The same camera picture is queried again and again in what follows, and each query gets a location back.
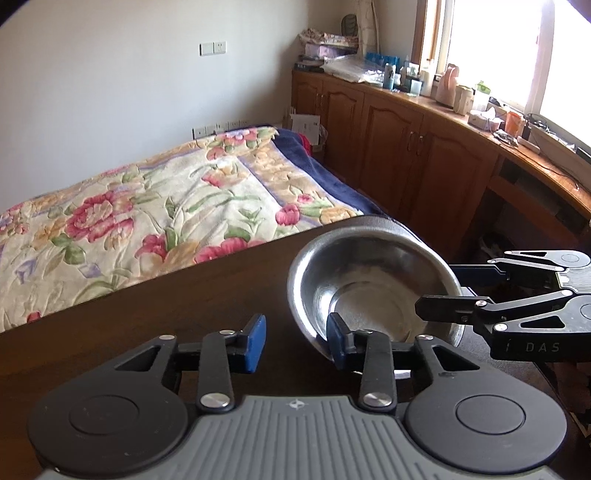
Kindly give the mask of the small steel bowl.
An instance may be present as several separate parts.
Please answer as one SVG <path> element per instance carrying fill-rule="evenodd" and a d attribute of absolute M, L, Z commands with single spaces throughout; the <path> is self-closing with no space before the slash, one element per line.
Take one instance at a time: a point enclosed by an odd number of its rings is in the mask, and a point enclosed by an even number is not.
<path fill-rule="evenodd" d="M 457 346 L 464 328 L 429 323 L 415 312 L 424 295 L 461 295 L 451 267 L 398 221 L 361 216 L 332 224 L 290 265 L 287 300 L 301 333 L 329 358 L 327 320 L 338 313 L 352 330 L 374 330 L 394 342 L 420 334 Z"/>

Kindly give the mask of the wooden cabinet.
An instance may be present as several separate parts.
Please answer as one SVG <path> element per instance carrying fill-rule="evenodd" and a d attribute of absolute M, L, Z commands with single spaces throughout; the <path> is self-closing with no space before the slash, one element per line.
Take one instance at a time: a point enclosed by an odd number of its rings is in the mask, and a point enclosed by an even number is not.
<path fill-rule="evenodd" d="M 291 104 L 327 129 L 322 164 L 448 261 L 474 258 L 490 234 L 509 248 L 590 248 L 581 185 L 431 99 L 294 71 Z"/>

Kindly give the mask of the floral bed quilt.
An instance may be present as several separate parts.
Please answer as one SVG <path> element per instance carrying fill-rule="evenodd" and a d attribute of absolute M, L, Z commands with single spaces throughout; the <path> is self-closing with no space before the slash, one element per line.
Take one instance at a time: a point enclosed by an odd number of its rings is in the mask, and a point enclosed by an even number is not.
<path fill-rule="evenodd" d="M 1 215 L 1 328 L 349 219 L 276 148 L 276 128 L 193 140 Z"/>

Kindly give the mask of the white paper bag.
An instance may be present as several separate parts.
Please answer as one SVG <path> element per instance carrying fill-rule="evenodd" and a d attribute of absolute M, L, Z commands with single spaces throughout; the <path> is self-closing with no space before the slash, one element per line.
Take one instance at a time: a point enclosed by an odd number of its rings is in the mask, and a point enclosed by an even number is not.
<path fill-rule="evenodd" d="M 321 117 L 310 114 L 290 114 L 290 130 L 304 135 L 311 146 L 318 146 L 321 140 Z"/>

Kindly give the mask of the dark blue blanket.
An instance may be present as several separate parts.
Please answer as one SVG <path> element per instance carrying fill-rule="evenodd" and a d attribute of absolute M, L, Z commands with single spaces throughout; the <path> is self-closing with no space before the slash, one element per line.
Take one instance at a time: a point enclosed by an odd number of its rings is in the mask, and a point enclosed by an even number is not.
<path fill-rule="evenodd" d="M 280 128 L 277 130 L 276 137 L 273 138 L 273 143 L 291 163 L 311 176 L 325 192 L 335 199 L 355 207 L 363 214 L 388 217 L 373 200 L 342 182 L 320 162 L 308 155 L 308 150 L 304 148 L 304 139 L 300 134 Z"/>

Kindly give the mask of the patterned curtain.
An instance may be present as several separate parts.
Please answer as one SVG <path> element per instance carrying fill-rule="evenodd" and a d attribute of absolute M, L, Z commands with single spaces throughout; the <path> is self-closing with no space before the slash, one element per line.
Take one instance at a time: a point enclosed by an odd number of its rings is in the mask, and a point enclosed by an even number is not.
<path fill-rule="evenodd" d="M 378 9 L 374 0 L 356 1 L 356 18 L 358 19 L 358 36 L 360 54 L 380 52 L 380 30 Z"/>

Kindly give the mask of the pile of folded cloth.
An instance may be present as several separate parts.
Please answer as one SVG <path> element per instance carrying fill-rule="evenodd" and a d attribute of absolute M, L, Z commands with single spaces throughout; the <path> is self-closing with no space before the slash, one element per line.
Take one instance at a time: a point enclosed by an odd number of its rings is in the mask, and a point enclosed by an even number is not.
<path fill-rule="evenodd" d="M 356 50 L 359 48 L 359 38 L 356 36 L 342 36 L 308 28 L 298 34 L 301 43 L 337 47 Z"/>

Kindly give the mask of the window frame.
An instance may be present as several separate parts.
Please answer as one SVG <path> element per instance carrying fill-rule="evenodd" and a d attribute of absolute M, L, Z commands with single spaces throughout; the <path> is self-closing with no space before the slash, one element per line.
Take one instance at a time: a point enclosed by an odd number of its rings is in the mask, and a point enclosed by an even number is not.
<path fill-rule="evenodd" d="M 454 65 L 461 84 L 543 119 L 590 146 L 587 1 L 419 1 L 420 53 L 433 72 Z"/>

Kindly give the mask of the wall power outlet strip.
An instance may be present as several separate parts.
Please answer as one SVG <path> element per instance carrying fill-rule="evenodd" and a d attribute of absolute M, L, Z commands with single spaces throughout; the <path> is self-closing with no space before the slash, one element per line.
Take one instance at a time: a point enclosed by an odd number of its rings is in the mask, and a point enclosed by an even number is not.
<path fill-rule="evenodd" d="M 221 134 L 226 131 L 232 131 L 236 129 L 240 129 L 243 127 L 247 127 L 250 125 L 250 121 L 247 119 L 238 119 L 238 120 L 230 120 L 230 121 L 223 121 L 217 122 L 215 124 L 202 126 L 202 127 L 194 127 L 191 129 L 191 134 L 193 140 L 197 140 L 200 138 L 204 138 L 206 136 L 211 136 L 214 134 Z"/>

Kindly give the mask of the wall light switch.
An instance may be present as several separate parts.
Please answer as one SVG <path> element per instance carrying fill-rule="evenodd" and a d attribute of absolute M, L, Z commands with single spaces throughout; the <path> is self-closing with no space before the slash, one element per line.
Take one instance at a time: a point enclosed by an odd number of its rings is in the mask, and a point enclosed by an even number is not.
<path fill-rule="evenodd" d="M 228 44 L 224 40 L 214 42 L 204 42 L 199 45 L 200 56 L 223 55 L 226 53 Z"/>

